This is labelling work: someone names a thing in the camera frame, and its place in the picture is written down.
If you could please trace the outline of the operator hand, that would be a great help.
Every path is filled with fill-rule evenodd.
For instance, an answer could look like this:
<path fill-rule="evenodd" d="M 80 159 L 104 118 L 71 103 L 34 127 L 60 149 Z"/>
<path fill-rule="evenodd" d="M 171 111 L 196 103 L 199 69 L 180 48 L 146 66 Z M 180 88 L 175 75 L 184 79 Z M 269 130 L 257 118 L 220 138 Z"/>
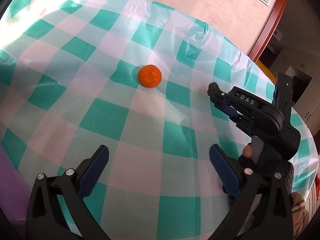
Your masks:
<path fill-rule="evenodd" d="M 242 155 L 245 157 L 245 158 L 252 158 L 253 156 L 253 148 L 252 148 L 252 145 L 251 143 L 247 144 L 244 149 L 242 150 Z"/>

